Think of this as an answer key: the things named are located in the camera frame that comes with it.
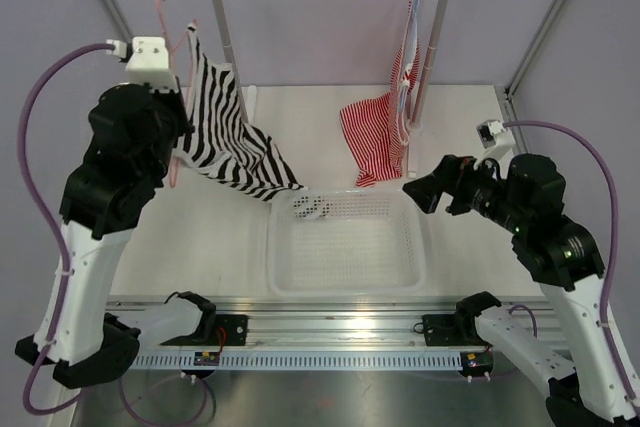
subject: gray floor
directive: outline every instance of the gray floor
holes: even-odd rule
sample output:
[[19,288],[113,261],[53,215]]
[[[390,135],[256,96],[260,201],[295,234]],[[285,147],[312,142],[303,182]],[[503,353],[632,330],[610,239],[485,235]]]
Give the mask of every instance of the gray floor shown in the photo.
[[[166,372],[124,376],[134,399]],[[455,373],[429,372],[218,372],[208,379],[209,401],[192,425],[211,427],[305,426],[550,426],[544,399],[521,374],[467,385]],[[176,380],[143,395],[135,410],[172,425],[197,410],[201,389]],[[129,427],[116,384],[92,389],[78,406],[73,427]]]

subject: red and white striped cloth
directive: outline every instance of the red and white striped cloth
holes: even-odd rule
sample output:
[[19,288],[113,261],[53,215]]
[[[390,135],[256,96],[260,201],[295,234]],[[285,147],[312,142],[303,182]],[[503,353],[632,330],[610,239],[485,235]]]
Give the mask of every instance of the red and white striped cloth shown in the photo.
[[400,138],[404,125],[398,125],[398,121],[404,122],[406,109],[398,115],[392,96],[398,88],[396,79],[408,79],[411,93],[420,69],[420,46],[417,45],[411,71],[398,77],[403,47],[398,51],[391,70],[391,90],[377,99],[361,100],[340,111],[344,137],[360,169],[356,187],[369,187],[378,181],[402,177],[406,141]]

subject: white table surface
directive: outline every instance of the white table surface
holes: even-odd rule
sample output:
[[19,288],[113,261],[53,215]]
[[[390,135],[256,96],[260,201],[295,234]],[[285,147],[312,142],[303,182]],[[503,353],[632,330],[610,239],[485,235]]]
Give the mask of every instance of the white table surface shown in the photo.
[[[254,124],[272,135],[298,180],[311,188],[351,188],[358,169],[338,113],[384,86],[261,87]],[[480,122],[501,118],[492,86],[429,89],[420,138],[420,173],[445,154],[479,155]],[[379,184],[399,187],[403,180]],[[510,236],[475,213],[421,215],[429,263],[422,300],[483,290],[496,296],[541,296],[511,251]],[[120,261],[112,296],[158,296],[192,290],[206,296],[276,299],[266,282],[269,205],[182,168],[144,209]]]

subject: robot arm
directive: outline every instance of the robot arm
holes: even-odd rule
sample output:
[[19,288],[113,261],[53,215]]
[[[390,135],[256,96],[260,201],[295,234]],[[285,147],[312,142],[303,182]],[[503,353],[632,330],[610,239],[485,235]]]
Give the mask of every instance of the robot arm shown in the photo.
[[[146,311],[104,312],[140,213],[163,185],[176,139],[190,128],[164,40],[113,43],[132,83],[107,90],[89,113],[93,138],[67,179],[60,209],[71,270],[63,273],[60,263],[40,329],[16,345],[16,354],[33,364],[50,344],[53,377],[67,388],[119,378],[141,348],[180,336],[209,338],[215,321],[215,305],[190,292]],[[48,342],[62,275],[69,276],[67,290]]]
[[[519,328],[492,296],[489,302],[484,296],[460,302],[455,314],[459,328],[504,352],[547,398],[556,425],[636,425],[635,406],[625,395],[599,322],[604,265],[591,234],[562,213],[564,188],[551,159],[523,154],[513,158],[506,179],[491,161],[448,155],[432,174],[403,190],[427,214],[445,192],[452,196],[450,214],[475,210],[513,235],[518,260],[556,312],[575,372],[570,362]],[[625,371],[640,388],[610,319]],[[597,423],[603,420],[608,423]]]

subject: white pole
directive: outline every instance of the white pole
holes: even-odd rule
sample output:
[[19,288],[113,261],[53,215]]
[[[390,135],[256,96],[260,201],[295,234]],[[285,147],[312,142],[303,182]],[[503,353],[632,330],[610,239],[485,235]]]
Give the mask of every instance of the white pole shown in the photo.
[[240,76],[238,75],[238,66],[236,65],[236,58],[233,54],[233,46],[231,45],[231,36],[229,35],[229,26],[227,25],[227,16],[224,13],[224,5],[222,0],[211,0],[213,4],[213,10],[216,14],[216,23],[218,24],[218,32],[220,32],[220,39],[222,40],[222,50],[224,52],[224,60],[231,64],[233,70],[233,76],[236,81],[236,88],[238,90],[238,101],[240,102],[240,116],[243,122],[248,122],[247,109],[244,103],[244,96],[242,95],[242,88],[240,84]]
[[422,111],[424,110],[424,102],[427,89],[429,88],[431,71],[433,70],[433,64],[436,59],[436,49],[438,48],[438,42],[440,40],[440,32],[442,31],[444,14],[447,10],[447,2],[448,0],[438,0],[438,4],[436,5],[429,45],[427,46],[427,53],[425,54],[424,65],[422,66],[422,75],[420,76],[420,84],[418,85],[418,95],[416,96],[415,107],[411,113],[411,124],[413,124],[413,128],[416,130],[419,129]]

